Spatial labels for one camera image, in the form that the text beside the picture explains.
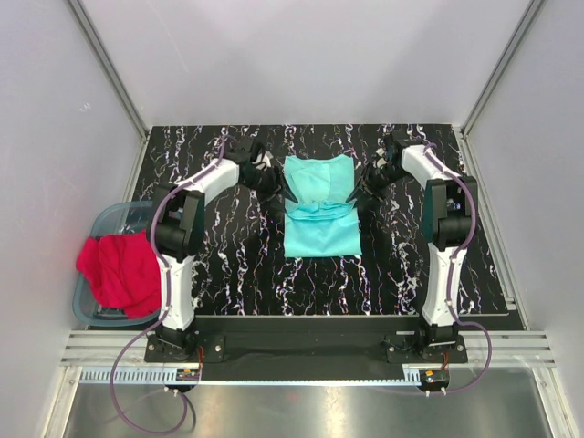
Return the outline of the teal t shirt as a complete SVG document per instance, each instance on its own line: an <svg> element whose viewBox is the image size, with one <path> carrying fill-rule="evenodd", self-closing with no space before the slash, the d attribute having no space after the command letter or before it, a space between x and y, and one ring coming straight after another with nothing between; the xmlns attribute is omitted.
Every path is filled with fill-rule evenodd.
<svg viewBox="0 0 584 438"><path fill-rule="evenodd" d="M358 210L347 198L355 188L353 158L287 156L285 180L296 196L285 201L284 255L288 258L359 256Z"/></svg>

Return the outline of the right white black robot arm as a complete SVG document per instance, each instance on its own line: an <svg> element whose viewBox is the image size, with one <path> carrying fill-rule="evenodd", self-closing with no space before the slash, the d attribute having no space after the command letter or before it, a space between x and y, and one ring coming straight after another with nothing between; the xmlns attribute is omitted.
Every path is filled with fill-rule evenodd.
<svg viewBox="0 0 584 438"><path fill-rule="evenodd" d="M428 145L392 145L375 152L348 200L379 199L406 176L423 188L422 234L430 256L426 298L411 349L431 362L456 348L460 276L475 235L477 184L441 162Z"/></svg>

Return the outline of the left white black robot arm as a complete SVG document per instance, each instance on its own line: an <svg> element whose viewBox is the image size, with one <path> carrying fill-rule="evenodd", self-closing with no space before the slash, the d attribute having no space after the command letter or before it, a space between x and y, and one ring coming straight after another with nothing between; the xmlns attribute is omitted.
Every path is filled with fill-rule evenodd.
<svg viewBox="0 0 584 438"><path fill-rule="evenodd" d="M183 181L156 189L148 240L160 269L161 310L150 329L149 349L165 349L178 361L195 354L198 335L192 275L204 237L205 207L236 185L267 202L277 197L296 199L282 168L268 158L259 162L217 159Z"/></svg>

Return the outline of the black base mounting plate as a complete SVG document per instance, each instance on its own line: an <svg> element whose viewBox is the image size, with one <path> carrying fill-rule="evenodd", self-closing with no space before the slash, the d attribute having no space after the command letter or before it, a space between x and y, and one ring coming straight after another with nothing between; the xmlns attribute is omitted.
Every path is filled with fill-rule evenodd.
<svg viewBox="0 0 584 438"><path fill-rule="evenodd" d="M458 328L427 328L416 316L199 317L184 334L158 328L147 336L148 362L211 363L255 355L354 354L390 363L464 364Z"/></svg>

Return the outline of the translucent blue plastic basket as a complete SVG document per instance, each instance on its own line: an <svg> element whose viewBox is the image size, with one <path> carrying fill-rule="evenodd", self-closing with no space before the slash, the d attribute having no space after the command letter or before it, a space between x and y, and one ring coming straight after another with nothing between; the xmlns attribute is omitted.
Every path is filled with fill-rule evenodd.
<svg viewBox="0 0 584 438"><path fill-rule="evenodd" d="M132 235L141 231L144 231L147 236L150 231L151 214L152 202L150 201L115 204L98 216L89 237ZM160 312L159 310L146 318L130 319L121 310L105 308L92 296L88 280L79 272L72 308L79 321L101 328L122 328L146 324L155 320Z"/></svg>

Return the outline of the red t shirt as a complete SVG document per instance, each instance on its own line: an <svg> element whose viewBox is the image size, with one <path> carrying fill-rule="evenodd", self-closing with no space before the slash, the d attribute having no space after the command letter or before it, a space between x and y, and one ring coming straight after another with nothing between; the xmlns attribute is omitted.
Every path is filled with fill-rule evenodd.
<svg viewBox="0 0 584 438"><path fill-rule="evenodd" d="M89 237L76 269L105 308L121 310L130 319L146 318L160 310L159 265L144 231Z"/></svg>

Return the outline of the aluminium frame rail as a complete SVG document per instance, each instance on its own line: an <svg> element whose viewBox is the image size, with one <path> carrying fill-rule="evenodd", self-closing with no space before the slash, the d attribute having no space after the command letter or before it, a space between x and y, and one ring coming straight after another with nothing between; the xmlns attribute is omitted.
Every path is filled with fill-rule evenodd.
<svg viewBox="0 0 584 438"><path fill-rule="evenodd" d="M69 334L62 360L71 363L107 364L113 362L124 346L129 351L122 358L123 363L142 361L147 348L147 339L134 340L136 331L73 330ZM492 331L490 341L480 331L462 333L469 364L478 366L491 359L493 367L552 368L555 358L546 335L533 331ZM382 336L368 333L227 333L212 334L204 343L206 357L215 354L219 345L220 355L226 356L235 349L283 352L322 351L326 347L368 347L378 346Z"/></svg>

